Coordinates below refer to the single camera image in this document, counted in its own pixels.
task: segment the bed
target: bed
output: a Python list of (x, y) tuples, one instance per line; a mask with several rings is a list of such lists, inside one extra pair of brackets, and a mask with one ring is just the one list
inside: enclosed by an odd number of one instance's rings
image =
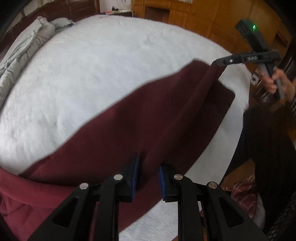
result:
[[(34, 54), (6, 98), (0, 115), (0, 166), (19, 175), (139, 86), (193, 59), (210, 65), (229, 54), (200, 35), (164, 23), (104, 15), (80, 20)], [(220, 183), (242, 130), (250, 77), (244, 65), (235, 65), (219, 78), (235, 99), (186, 173), (192, 181)], [(177, 220), (177, 204), (160, 201), (124, 229), (120, 239), (172, 240)]]

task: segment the red plaid cloth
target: red plaid cloth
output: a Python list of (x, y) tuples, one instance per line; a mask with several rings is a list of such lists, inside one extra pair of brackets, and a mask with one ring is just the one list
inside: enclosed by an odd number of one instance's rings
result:
[(222, 188), (231, 192), (230, 197), (243, 209), (250, 218), (253, 218), (257, 206), (257, 186), (255, 175), (250, 176), (246, 182), (237, 182), (231, 188)]

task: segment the person's arm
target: person's arm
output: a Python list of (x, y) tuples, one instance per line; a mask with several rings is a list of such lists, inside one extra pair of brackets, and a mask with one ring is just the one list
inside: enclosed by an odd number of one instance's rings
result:
[(271, 94), (274, 94), (277, 90), (277, 85), (274, 83), (274, 81), (277, 79), (281, 80), (283, 93), (290, 103), (290, 108), (293, 116), (296, 116), (295, 85), (288, 79), (284, 71), (281, 69), (275, 69), (272, 77), (265, 76), (262, 71), (259, 71), (259, 77), (260, 79), (262, 79), (262, 83), (265, 86), (266, 90)]

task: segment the device handle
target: device handle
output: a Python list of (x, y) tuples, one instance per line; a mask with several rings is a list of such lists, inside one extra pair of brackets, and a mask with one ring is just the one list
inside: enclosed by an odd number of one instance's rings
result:
[[(267, 68), (266, 64), (258, 64), (259, 68), (261, 69), (261, 71), (266, 75), (266, 76), (272, 76), (273, 74), (273, 68), (272, 66), (268, 66), (268, 67), (271, 67), (271, 68)], [(277, 85), (277, 90), (276, 92), (274, 93), (274, 97), (276, 99), (284, 99), (285, 98), (285, 95), (283, 93), (283, 89), (281, 87), (281, 80), (280, 79), (277, 79), (274, 81), (274, 83)]]

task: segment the hand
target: hand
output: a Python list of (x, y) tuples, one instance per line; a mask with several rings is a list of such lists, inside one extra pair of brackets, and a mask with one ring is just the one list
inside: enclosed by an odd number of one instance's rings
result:
[(281, 87), (285, 97), (289, 102), (293, 100), (293, 97), (295, 95), (295, 86), (288, 79), (283, 70), (275, 69), (272, 77), (265, 76), (264, 73), (259, 70), (259, 77), (260, 79), (262, 79), (262, 83), (265, 86), (266, 90), (271, 94), (274, 94), (278, 88), (274, 81), (280, 79)]

